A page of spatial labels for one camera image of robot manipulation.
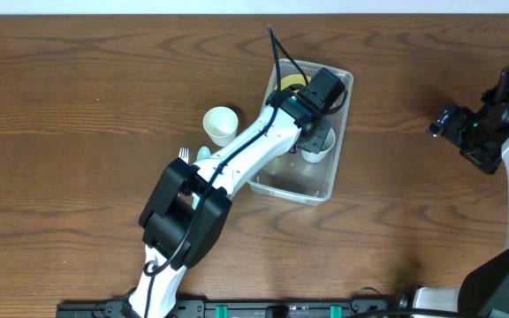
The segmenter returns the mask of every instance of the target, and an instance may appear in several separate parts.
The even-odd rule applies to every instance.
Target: cup
[[[323,160],[323,158],[329,153],[329,151],[335,145],[335,132],[333,132],[333,128],[330,128],[329,132],[327,132],[327,137],[325,137],[325,142],[322,146],[322,151],[317,154],[313,152],[301,150],[301,156],[306,159],[309,163],[319,163]]]
[[[219,147],[227,146],[237,136],[239,119],[234,111],[218,106],[203,117],[203,129]]]

